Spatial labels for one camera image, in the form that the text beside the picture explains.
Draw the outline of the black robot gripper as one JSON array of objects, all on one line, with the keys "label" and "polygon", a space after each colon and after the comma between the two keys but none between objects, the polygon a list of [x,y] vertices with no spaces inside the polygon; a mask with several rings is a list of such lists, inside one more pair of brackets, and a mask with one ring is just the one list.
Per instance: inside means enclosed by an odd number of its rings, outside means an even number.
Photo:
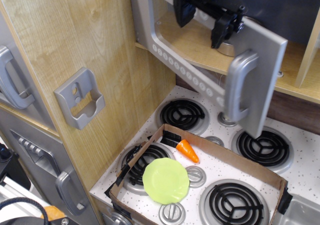
[{"label": "black robot gripper", "polygon": [[233,33],[238,33],[244,27],[246,6],[241,0],[173,0],[173,8],[176,22],[181,28],[194,18],[196,9],[216,19],[211,31],[213,49],[218,49]]}]

